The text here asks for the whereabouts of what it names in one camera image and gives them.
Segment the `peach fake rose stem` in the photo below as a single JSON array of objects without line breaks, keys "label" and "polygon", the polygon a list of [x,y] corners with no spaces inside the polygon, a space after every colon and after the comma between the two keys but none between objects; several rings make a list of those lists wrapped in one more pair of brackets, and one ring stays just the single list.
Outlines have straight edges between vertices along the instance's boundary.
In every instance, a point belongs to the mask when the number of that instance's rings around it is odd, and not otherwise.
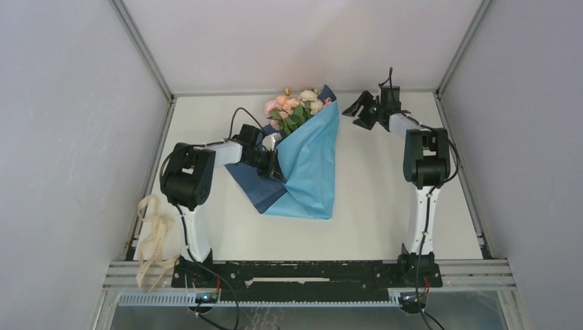
[{"label": "peach fake rose stem", "polygon": [[277,102],[281,109],[289,115],[291,115],[294,112],[294,109],[300,105],[299,99],[292,97],[292,90],[289,88],[286,88],[283,91],[283,95],[277,98]]}]

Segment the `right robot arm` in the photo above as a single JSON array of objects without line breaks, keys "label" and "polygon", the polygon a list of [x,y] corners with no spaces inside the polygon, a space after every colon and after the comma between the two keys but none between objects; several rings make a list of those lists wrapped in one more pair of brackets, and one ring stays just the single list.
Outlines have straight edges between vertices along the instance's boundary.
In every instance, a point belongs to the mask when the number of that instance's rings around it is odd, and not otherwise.
[{"label": "right robot arm", "polygon": [[342,114],[367,130],[379,124],[404,141],[403,175],[412,187],[412,208],[397,276],[404,285],[414,286],[435,265],[432,236],[437,199],[451,170],[448,132],[422,124],[403,110],[392,87],[381,87],[378,96],[363,91]]}]

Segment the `cream white fake rose stem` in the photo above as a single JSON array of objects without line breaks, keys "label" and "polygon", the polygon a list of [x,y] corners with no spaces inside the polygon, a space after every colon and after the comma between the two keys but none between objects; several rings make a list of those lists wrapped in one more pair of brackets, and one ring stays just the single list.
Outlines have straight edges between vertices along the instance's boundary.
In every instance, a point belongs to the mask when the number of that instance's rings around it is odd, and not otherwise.
[{"label": "cream white fake rose stem", "polygon": [[304,90],[299,94],[299,102],[311,116],[316,115],[324,107],[324,102],[318,99],[313,90]]}]

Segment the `cream lace ribbon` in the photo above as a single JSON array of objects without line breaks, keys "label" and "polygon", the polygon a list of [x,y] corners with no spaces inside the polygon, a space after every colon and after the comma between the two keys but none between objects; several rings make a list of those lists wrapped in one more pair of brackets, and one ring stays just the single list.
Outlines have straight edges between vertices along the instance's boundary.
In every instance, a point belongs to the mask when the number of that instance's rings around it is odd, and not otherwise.
[{"label": "cream lace ribbon", "polygon": [[[178,255],[163,258],[166,235],[174,227],[175,221],[160,212],[160,202],[155,195],[147,195],[138,203],[137,215],[139,220],[151,226],[151,234],[138,244],[136,250],[139,270],[135,279],[138,288],[147,294],[157,287],[168,270],[174,268],[178,259]],[[162,269],[162,273],[147,287],[145,278],[152,266]]]}]

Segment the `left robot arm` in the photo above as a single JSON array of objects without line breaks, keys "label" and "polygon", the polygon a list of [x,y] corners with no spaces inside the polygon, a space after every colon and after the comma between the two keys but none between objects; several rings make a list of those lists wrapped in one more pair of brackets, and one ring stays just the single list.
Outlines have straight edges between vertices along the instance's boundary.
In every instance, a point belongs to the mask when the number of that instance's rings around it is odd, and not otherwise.
[{"label": "left robot arm", "polygon": [[189,279],[200,287],[214,280],[214,267],[205,262],[211,254],[205,229],[204,204],[210,196],[215,168],[245,164],[255,168],[262,179],[286,182],[276,145],[280,133],[266,133],[244,124],[238,134],[208,144],[180,142],[166,157],[159,176],[160,190],[177,208],[183,224],[185,251],[181,255],[194,262]]}]

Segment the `blue wrapping paper sheet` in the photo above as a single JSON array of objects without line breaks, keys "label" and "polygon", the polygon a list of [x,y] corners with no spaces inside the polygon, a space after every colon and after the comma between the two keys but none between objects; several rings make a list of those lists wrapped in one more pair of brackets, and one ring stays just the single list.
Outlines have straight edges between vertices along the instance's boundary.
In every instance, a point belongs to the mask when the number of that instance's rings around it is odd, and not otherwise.
[{"label": "blue wrapping paper sheet", "polygon": [[245,164],[226,167],[262,215],[324,220],[332,217],[340,114],[337,97],[328,85],[316,94],[323,102],[331,98],[332,103],[313,116],[300,104],[285,119],[283,129],[264,126],[266,133],[277,132],[283,137],[276,148],[286,183],[262,179],[255,168]]}]

